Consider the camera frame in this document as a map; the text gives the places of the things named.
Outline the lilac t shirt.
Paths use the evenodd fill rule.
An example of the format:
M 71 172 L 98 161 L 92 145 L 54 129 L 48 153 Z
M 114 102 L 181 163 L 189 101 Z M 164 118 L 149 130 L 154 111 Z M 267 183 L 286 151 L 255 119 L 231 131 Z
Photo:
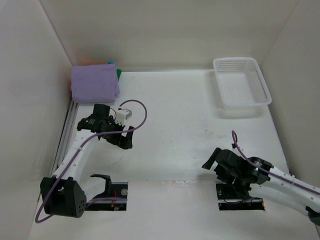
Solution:
M 110 103 L 120 94 L 116 64 L 77 65 L 71 69 L 71 96 L 75 103 Z

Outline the green t shirt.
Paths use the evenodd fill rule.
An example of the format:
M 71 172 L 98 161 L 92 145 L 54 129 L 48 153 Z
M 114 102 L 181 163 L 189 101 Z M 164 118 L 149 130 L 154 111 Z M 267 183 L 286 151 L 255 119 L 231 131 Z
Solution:
M 121 74 L 122 74 L 122 70 L 121 69 L 117 69 L 116 73 L 117 73 L 117 79 L 119 80 L 120 77 L 121 77 Z

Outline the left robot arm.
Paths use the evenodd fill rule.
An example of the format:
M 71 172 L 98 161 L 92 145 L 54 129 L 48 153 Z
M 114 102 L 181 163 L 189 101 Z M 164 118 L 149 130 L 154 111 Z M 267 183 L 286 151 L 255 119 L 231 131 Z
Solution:
M 117 193 L 118 185 L 108 175 L 95 173 L 81 182 L 84 167 L 100 139 L 123 150 L 133 146 L 134 127 L 130 126 L 123 135 L 125 121 L 132 111 L 126 108 L 119 108 L 114 114 L 110 111 L 108 105 L 95 104 L 92 114 L 78 122 L 75 139 L 60 166 L 51 177 L 42 179 L 41 210 L 47 215 L 80 218 L 91 204 L 107 201 L 113 208 L 116 202 L 125 202 Z

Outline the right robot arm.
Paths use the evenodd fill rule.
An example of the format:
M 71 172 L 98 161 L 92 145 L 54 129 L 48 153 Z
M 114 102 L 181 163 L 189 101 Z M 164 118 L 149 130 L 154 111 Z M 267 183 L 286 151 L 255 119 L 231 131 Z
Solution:
M 220 200 L 269 200 L 296 210 L 315 225 L 320 224 L 319 188 L 296 179 L 266 160 L 245 159 L 231 150 L 217 147 L 202 168 L 214 170 Z

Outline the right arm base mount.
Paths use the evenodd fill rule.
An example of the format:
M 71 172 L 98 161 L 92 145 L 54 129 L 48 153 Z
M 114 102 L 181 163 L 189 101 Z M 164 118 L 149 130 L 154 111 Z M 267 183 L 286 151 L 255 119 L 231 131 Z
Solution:
M 232 186 L 218 182 L 216 185 L 218 209 L 220 211 L 264 211 L 265 204 L 262 198 L 238 196 Z

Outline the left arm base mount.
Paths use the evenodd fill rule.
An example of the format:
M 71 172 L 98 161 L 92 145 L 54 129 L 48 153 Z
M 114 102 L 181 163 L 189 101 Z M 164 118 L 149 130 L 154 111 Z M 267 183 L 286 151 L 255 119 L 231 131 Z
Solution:
M 84 184 L 86 211 L 126 211 L 128 182 L 112 182 L 109 175 L 92 174 Z

